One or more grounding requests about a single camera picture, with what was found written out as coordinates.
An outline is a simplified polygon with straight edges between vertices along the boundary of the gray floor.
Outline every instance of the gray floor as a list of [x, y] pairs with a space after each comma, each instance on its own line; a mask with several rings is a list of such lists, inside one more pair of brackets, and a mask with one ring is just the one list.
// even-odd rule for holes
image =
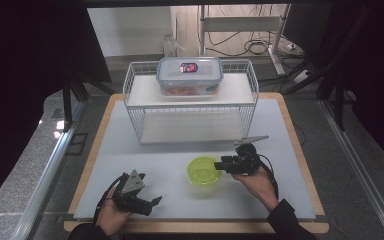
[[[158, 60], [159, 56], [148, 56]], [[273, 66], [267, 58], [252, 59], [257, 78], [275, 78]], [[113, 83], [108, 85], [121, 91], [128, 63], [132, 59], [108, 59]], [[288, 60], [294, 65], [296, 60]], [[349, 161], [335, 138], [333, 131], [315, 98], [319, 82], [285, 96], [288, 110], [302, 143], [312, 177], [330, 224], [326, 234], [319, 239], [384, 239], [384, 227], [371, 202], [361, 187]], [[279, 80], [261, 81], [262, 91], [277, 91]], [[287, 88], [293, 82], [285, 82]], [[82, 121], [76, 129], [71, 145], [67, 149], [54, 184], [51, 186], [43, 208], [37, 218], [29, 239], [66, 239], [63, 222], [71, 219], [67, 215], [74, 190], [83, 170], [96, 130], [105, 110], [109, 96], [86, 84], [91, 101], [86, 103]], [[379, 191], [384, 196], [384, 152], [370, 137], [352, 113], [352, 105], [345, 105], [344, 124], [346, 134], [364, 162]], [[56, 93], [45, 103], [42, 123], [32, 136], [15, 169], [0, 190], [0, 239], [9, 239], [36, 187], [43, 169], [55, 147], [55, 132], [58, 121], [63, 120], [62, 95]], [[260, 235], [135, 235], [137, 239], [272, 239]]]

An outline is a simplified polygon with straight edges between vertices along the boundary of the sleeve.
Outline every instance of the sleeve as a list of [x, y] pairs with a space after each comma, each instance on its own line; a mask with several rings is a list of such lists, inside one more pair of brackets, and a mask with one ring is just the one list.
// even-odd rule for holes
[[100, 226], [93, 226], [92, 223], [77, 225], [70, 233], [68, 240], [110, 240]]
[[317, 239], [312, 233], [301, 227], [295, 216], [295, 209], [283, 199], [270, 213], [267, 221], [280, 239], [284, 240], [313, 240]]

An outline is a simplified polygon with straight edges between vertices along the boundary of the cable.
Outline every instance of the cable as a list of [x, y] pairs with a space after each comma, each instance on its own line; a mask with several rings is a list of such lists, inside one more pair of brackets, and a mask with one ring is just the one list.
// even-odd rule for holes
[[282, 63], [285, 67], [288, 67], [288, 68], [296, 68], [297, 66], [290, 66], [288, 64], [285, 63], [285, 59], [296, 59], [296, 58], [282, 58]]
[[236, 32], [236, 33], [234, 33], [232, 36], [230, 36], [230, 37], [228, 37], [228, 38], [226, 38], [226, 39], [224, 39], [223, 41], [218, 42], [218, 43], [213, 43], [213, 40], [211, 40], [211, 35], [210, 35], [210, 33], [208, 33], [208, 37], [209, 37], [209, 39], [210, 39], [211, 44], [213, 44], [213, 46], [217, 46], [217, 45], [220, 45], [220, 44], [222, 44], [222, 43], [228, 41], [229, 39], [231, 39], [232, 37], [238, 35], [239, 33], [240, 33], [240, 32]]
[[[264, 46], [265, 48], [264, 48], [264, 51], [262, 51], [262, 52], [254, 52], [254, 51], [252, 51], [253, 46]], [[249, 41], [245, 42], [244, 48], [245, 48], [245, 50], [248, 50], [249, 52], [252, 52], [255, 55], [261, 55], [261, 54], [267, 52], [267, 49], [268, 49], [267, 46], [264, 44], [264, 42], [253, 41], [253, 40], [249, 40]]]
[[271, 172], [272, 172], [273, 175], [274, 175], [274, 169], [273, 169], [273, 166], [271, 165], [270, 160], [269, 160], [266, 156], [264, 156], [264, 155], [258, 154], [258, 156], [263, 157], [263, 158], [265, 158], [265, 159], [267, 160], [267, 162], [268, 162], [269, 165], [270, 165], [270, 170], [271, 170]]
[[301, 133], [304, 137], [304, 140], [300, 143], [300, 145], [303, 146], [305, 144], [305, 142], [307, 141], [307, 136], [305, 135], [304, 130], [302, 130], [302, 128], [296, 122], [292, 121], [292, 124], [295, 125], [301, 131]]
[[226, 14], [224, 14], [224, 12], [223, 12], [223, 9], [221, 9], [221, 5], [220, 5], [220, 11], [223, 13], [223, 16], [226, 16]]
[[215, 50], [213, 48], [205, 48], [206, 50], [209, 50], [209, 51], [214, 51], [214, 52], [217, 52], [217, 53], [220, 53], [222, 55], [225, 55], [225, 56], [228, 56], [228, 57], [238, 57], [238, 56], [242, 56], [244, 55], [245, 53], [247, 53], [248, 51], [245, 51], [243, 53], [239, 53], [239, 54], [227, 54], [227, 53], [224, 53], [224, 52], [220, 52], [218, 50]]
[[98, 205], [95, 209], [95, 214], [93, 215], [93, 225], [96, 224], [96, 221], [98, 220], [99, 212], [101, 211], [102, 204], [105, 200], [107, 200], [108, 193], [110, 192], [111, 188], [114, 187], [114, 185], [121, 180], [122, 176], [118, 177], [116, 180], [114, 180], [113, 183], [108, 187], [108, 189], [102, 194], [101, 200], [99, 200]]
[[198, 42], [201, 43], [201, 38], [199, 37], [199, 5], [196, 9], [196, 34], [198, 35]]
[[294, 76], [294, 74], [297, 72], [297, 71], [300, 71], [304, 66], [306, 66], [308, 64], [308, 61], [304, 60], [302, 61], [300, 64], [298, 64], [298, 66], [296, 66], [294, 69], [292, 69], [287, 75], [285, 76], [282, 76], [282, 77], [278, 77], [278, 78], [272, 78], [272, 79], [259, 79], [257, 80], [258, 82], [261, 82], [261, 81], [274, 81], [274, 80], [279, 80], [277, 82], [273, 82], [273, 83], [267, 83], [267, 84], [259, 84], [259, 89], [261, 90], [262, 87], [265, 87], [265, 86], [269, 86], [269, 85], [273, 85], [274, 86], [272, 87], [271, 91], [274, 92], [274, 89], [279, 85], [280, 85], [280, 88], [277, 92], [281, 92], [282, 91], [282, 88], [283, 88], [283, 85], [284, 83], [287, 81], [287, 80], [290, 80], [290, 77], [291, 76]]

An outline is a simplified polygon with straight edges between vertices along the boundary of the black cable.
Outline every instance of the black cable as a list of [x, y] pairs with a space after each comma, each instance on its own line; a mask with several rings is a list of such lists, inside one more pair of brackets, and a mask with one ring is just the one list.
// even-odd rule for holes
[[276, 83], [276, 85], [274, 85], [273, 87], [272, 87], [272, 92], [274, 92], [274, 89], [277, 87], [277, 85], [279, 85], [279, 83], [280, 83], [280, 88], [282, 88], [282, 86], [283, 86], [283, 84], [286, 82], [286, 78], [284, 78], [284, 79], [282, 79], [282, 81], [280, 81], [280, 82], [278, 82], [278, 83]]
[[104, 192], [104, 194], [102, 194], [101, 200], [99, 200], [99, 202], [96, 206], [96, 209], [95, 209], [95, 214], [93, 215], [93, 225], [96, 225], [96, 221], [98, 220], [98, 215], [99, 215], [99, 212], [101, 211], [102, 204], [104, 203], [105, 200], [109, 199], [109, 198], [107, 198], [108, 193], [110, 192], [111, 188], [113, 188], [114, 185], [121, 180], [121, 178], [122, 178], [122, 176], [120, 176], [116, 180], [114, 180], [114, 182], [111, 183], [111, 185]]
[[303, 146], [305, 144], [305, 142], [307, 141], [307, 136], [305, 135], [304, 130], [296, 122], [292, 121], [292, 124], [294, 124], [301, 131], [301, 133], [304, 137], [304, 140], [300, 143], [300, 145]]
[[278, 93], [281, 93], [282, 92], [282, 88], [283, 88], [283, 85], [285, 85], [285, 82], [289, 80], [289, 78], [285, 78], [283, 79], [283, 81], [280, 83], [280, 87], [279, 87], [279, 90], [277, 90]]
[[281, 61], [283, 63], [283, 65], [285, 67], [288, 67], [288, 68], [296, 68], [297, 66], [291, 66], [291, 65], [288, 65], [286, 62], [285, 62], [285, 59], [296, 59], [296, 58], [281, 58]]
[[266, 7], [267, 7], [267, 4], [264, 4], [263, 16], [266, 16]]
[[258, 4], [255, 4], [255, 5], [254, 5], [254, 7], [253, 7], [253, 8], [251, 9], [251, 11], [248, 13], [248, 16], [251, 15], [252, 11], [255, 12], [255, 10], [257, 10], [257, 5], [258, 5]]
[[270, 160], [269, 160], [266, 156], [264, 156], [264, 155], [258, 154], [258, 156], [263, 157], [263, 158], [265, 158], [265, 159], [267, 160], [267, 162], [268, 162], [269, 165], [270, 165], [270, 170], [271, 170], [271, 172], [272, 172], [273, 175], [274, 175], [274, 169], [273, 169], [273, 166], [271, 165]]
[[263, 4], [260, 4], [260, 12], [258, 13], [258, 16], [261, 16], [261, 11], [263, 10]]
[[[293, 68], [287, 75], [285, 76], [281, 76], [281, 77], [278, 77], [278, 78], [271, 78], [271, 79], [258, 79], [257, 81], [258, 82], [262, 82], [262, 81], [273, 81], [273, 80], [285, 80], [285, 79], [288, 79], [289, 77], [291, 77], [294, 73], [296, 73], [296, 71], [299, 71], [305, 64], [307, 64], [307, 62], [304, 60], [302, 61], [300, 64], [298, 64], [295, 68]], [[267, 85], [272, 85], [272, 84], [279, 84], [281, 81], [277, 82], [277, 83], [269, 83], [269, 84], [265, 84], [265, 85], [260, 85], [260, 87], [262, 86], [267, 86]]]
[[273, 78], [273, 79], [269, 79], [269, 80], [264, 80], [264, 81], [274, 81], [274, 80], [279, 80], [279, 81], [277, 81], [277, 82], [272, 82], [272, 83], [266, 83], [266, 84], [258, 84], [258, 87], [259, 88], [262, 88], [262, 87], [265, 87], [265, 86], [270, 86], [270, 85], [273, 85], [273, 84], [275, 84], [275, 86], [277, 86], [277, 84], [279, 84], [280, 82], [282, 82], [283, 81], [283, 79], [284, 79], [284, 77], [279, 77], [278, 79], [276, 79], [276, 78]]
[[205, 48], [205, 49], [207, 49], [207, 50], [209, 50], [209, 51], [214, 51], [214, 52], [220, 53], [220, 54], [225, 55], [225, 56], [228, 56], [228, 57], [239, 57], [239, 56], [242, 56], [242, 55], [244, 55], [245, 53], [248, 52], [248, 51], [245, 51], [245, 52], [243, 52], [243, 53], [239, 53], [239, 54], [227, 54], [227, 53], [224, 53], [224, 52], [220, 52], [220, 51], [218, 51], [218, 50], [215, 50], [215, 49], [213, 49], [213, 48]]
[[224, 14], [224, 12], [223, 12], [223, 9], [221, 9], [221, 5], [220, 5], [220, 11], [223, 13], [223, 16], [226, 16], [226, 14]]
[[197, 6], [196, 10], [196, 34], [198, 35], [198, 42], [201, 43], [201, 38], [199, 37], [199, 5]]
[[210, 35], [210, 33], [208, 33], [208, 37], [209, 37], [209, 39], [210, 39], [211, 44], [213, 44], [213, 46], [217, 46], [217, 45], [220, 45], [220, 44], [222, 44], [222, 43], [228, 41], [229, 39], [231, 39], [232, 37], [238, 35], [239, 33], [240, 33], [240, 32], [236, 32], [236, 33], [234, 33], [232, 36], [230, 36], [230, 37], [228, 37], [228, 38], [226, 38], [226, 39], [224, 39], [223, 41], [218, 42], [218, 43], [213, 43], [213, 40], [211, 39], [211, 35]]
[[[264, 46], [264, 51], [254, 52], [254, 51], [252, 51], [253, 46]], [[252, 52], [255, 55], [261, 55], [261, 54], [267, 52], [267, 46], [264, 44], [264, 42], [261, 42], [261, 41], [249, 40], [249, 41], [245, 42], [244, 48], [245, 48], [245, 50], [248, 50], [249, 52]]]

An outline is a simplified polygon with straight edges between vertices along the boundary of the green bowl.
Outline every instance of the green bowl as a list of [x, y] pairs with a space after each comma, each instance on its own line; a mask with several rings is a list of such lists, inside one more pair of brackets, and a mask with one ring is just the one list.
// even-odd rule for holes
[[211, 156], [201, 156], [193, 159], [187, 167], [191, 183], [203, 187], [214, 185], [221, 176], [221, 171], [216, 170], [214, 167], [216, 161], [217, 158]]

